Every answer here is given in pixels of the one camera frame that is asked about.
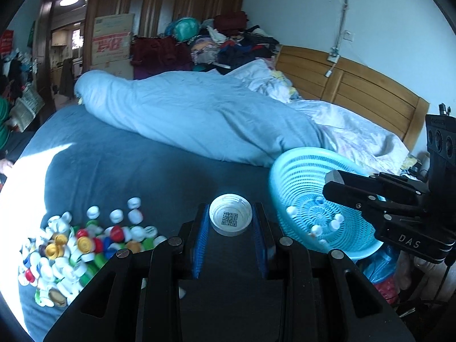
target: turquoise plastic basket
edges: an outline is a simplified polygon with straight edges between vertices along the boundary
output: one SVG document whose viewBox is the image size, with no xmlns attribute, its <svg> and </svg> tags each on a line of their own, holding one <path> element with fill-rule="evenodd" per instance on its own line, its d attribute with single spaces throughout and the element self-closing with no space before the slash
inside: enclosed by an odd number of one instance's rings
<svg viewBox="0 0 456 342">
<path fill-rule="evenodd" d="M 308 249 L 320 252 L 341 249 L 353 261 L 368 257 L 382 242 L 374 238 L 372 225 L 359 211 L 324 199 L 325 175 L 332 170 L 366 176 L 366 172 L 352 161 L 320 148 L 292 149 L 274 162 L 269 183 L 280 226 L 287 236 Z M 298 208 L 297 217 L 287 214 L 286 209 L 291 205 Z M 332 232 L 327 225 L 336 213 L 343 214 L 345 220 L 339 230 Z M 323 234 L 317 239 L 308 234 L 316 224 L 323 227 Z M 326 240 L 327 245 L 320 244 L 321 239 Z"/>
</svg>

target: teal plastic bag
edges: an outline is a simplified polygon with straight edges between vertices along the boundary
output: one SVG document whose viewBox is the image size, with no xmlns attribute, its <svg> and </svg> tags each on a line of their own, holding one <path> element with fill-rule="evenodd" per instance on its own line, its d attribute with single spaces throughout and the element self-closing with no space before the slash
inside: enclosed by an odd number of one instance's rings
<svg viewBox="0 0 456 342">
<path fill-rule="evenodd" d="M 197 36 L 199 22 L 195 18 L 185 17 L 168 24 L 165 35 L 173 36 L 177 41 L 184 42 Z"/>
</svg>

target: qr code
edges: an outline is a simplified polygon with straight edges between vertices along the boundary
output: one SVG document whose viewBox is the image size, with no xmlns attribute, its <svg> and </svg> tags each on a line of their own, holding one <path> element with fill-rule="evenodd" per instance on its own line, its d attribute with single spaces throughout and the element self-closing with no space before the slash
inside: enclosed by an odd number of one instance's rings
<svg viewBox="0 0 456 342">
<path fill-rule="evenodd" d="M 222 225 L 238 226 L 238 214 L 232 212 L 223 212 Z"/>
</svg>

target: window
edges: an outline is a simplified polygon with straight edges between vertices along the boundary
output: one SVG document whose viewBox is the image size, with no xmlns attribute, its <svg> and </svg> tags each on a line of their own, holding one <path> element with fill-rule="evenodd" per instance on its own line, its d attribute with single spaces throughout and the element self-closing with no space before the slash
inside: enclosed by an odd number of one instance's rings
<svg viewBox="0 0 456 342">
<path fill-rule="evenodd" d="M 73 31 L 72 40 L 71 40 L 71 49 L 79 49 L 84 45 L 84 36 L 81 36 L 81 30 L 75 29 Z"/>
</svg>

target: ceiling light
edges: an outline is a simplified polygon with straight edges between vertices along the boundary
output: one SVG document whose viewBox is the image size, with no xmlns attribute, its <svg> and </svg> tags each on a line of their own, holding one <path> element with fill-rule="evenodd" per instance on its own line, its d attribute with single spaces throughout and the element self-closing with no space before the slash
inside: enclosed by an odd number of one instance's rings
<svg viewBox="0 0 456 342">
<path fill-rule="evenodd" d="M 77 3 L 79 0 L 61 0 L 60 6 L 68 6 Z"/>
</svg>

